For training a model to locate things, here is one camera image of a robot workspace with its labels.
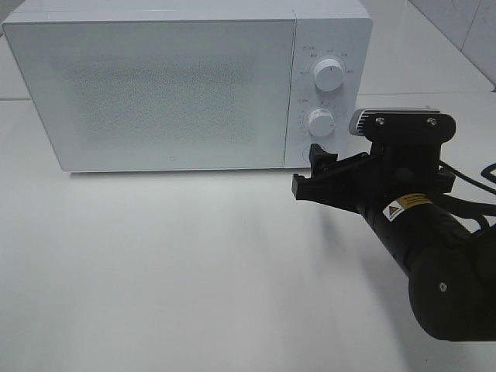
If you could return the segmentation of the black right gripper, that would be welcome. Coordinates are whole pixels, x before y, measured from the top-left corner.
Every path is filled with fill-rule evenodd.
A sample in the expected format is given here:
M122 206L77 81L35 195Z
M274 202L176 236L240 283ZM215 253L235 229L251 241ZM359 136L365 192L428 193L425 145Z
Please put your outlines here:
M370 153L338 160L313 143L311 177L294 174L291 191L296 200L357 213L373 229L452 229L453 215L434 200L454 183L439 169L440 154L439 143L373 143Z

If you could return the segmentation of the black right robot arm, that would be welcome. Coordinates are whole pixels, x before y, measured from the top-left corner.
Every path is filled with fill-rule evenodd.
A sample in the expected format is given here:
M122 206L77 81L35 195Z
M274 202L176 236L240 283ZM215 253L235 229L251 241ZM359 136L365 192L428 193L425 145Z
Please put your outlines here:
M361 215L408 277L419 325L453 342L495 338L492 204L454 198L457 172L439 149L373 145L346 159L314 144L310 177L295 175L298 200Z

